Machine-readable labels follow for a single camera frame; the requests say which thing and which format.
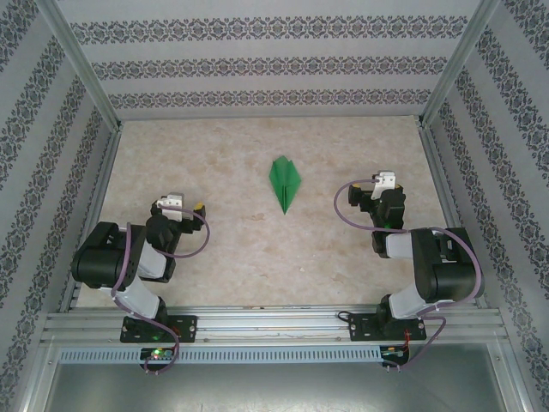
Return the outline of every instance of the black mounting plate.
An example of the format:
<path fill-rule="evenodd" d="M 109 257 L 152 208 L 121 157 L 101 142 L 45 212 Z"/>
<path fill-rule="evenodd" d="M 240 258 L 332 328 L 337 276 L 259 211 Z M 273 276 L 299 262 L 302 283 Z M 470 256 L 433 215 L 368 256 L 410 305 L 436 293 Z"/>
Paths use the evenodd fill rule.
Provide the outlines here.
<path fill-rule="evenodd" d="M 425 324 L 419 319 L 393 319 L 381 327 L 376 313 L 350 313 L 348 323 L 352 342 L 403 341 L 406 331 L 411 341 L 427 338 Z"/>
<path fill-rule="evenodd" d="M 178 334 L 181 343 L 194 343 L 196 339 L 196 316 L 168 316 L 168 327 Z M 173 343 L 173 336 L 163 333 L 160 336 L 150 333 L 151 325 L 143 320 L 126 316 L 120 332 L 121 343 Z"/>

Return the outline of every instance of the wall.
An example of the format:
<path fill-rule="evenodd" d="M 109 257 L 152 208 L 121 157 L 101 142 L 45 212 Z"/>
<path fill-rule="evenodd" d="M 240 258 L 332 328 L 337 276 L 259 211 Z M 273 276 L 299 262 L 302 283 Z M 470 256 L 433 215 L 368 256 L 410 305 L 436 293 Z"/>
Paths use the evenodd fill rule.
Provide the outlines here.
<path fill-rule="evenodd" d="M 549 13 L 501 2 L 431 132 L 536 410 L 549 410 Z"/>
<path fill-rule="evenodd" d="M 111 131 L 35 3 L 0 0 L 0 411 L 55 312 Z"/>
<path fill-rule="evenodd" d="M 61 0 L 122 119 L 421 114 L 479 0 Z"/>

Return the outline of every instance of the wallpaper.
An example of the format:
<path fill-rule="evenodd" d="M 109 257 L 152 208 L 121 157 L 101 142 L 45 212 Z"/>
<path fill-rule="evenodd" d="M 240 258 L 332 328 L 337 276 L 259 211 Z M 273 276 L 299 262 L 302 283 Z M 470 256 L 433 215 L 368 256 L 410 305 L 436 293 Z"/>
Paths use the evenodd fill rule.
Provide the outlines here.
<path fill-rule="evenodd" d="M 121 119 L 421 114 L 479 0 L 60 0 Z"/>
<path fill-rule="evenodd" d="M 431 125 L 535 410 L 549 410 L 547 5 L 496 9 Z"/>
<path fill-rule="evenodd" d="M 1 0 L 0 411 L 63 297 L 111 131 L 36 5 Z"/>

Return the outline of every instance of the green origami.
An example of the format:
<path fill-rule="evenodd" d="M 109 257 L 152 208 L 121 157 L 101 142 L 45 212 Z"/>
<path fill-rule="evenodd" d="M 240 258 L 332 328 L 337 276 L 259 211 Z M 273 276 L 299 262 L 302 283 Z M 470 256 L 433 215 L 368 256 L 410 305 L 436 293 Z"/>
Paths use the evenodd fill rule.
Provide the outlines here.
<path fill-rule="evenodd" d="M 274 193 L 285 215 L 301 185 L 299 173 L 292 161 L 289 161 L 286 156 L 281 156 L 273 162 L 268 178 L 271 180 Z"/>

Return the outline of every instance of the marble floor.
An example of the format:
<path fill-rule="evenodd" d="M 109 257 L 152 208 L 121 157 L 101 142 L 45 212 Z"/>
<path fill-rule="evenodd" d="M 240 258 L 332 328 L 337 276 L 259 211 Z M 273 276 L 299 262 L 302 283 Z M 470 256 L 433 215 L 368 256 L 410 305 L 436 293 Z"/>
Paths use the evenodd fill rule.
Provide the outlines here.
<path fill-rule="evenodd" d="M 268 179 L 280 155 L 302 178 L 286 215 Z M 144 224 L 170 191 L 190 208 L 206 205 L 208 247 L 178 261 L 169 283 L 147 284 L 169 306 L 378 303 L 412 281 L 412 263 L 378 257 L 370 234 L 343 223 L 332 202 L 341 185 L 379 169 L 404 187 L 405 227 L 444 225 L 413 117 L 128 122 L 100 219 Z M 345 198 L 340 205 L 370 223 Z M 204 232 L 184 235 L 178 252 L 196 249 Z M 78 306 L 111 304 L 82 287 Z"/>

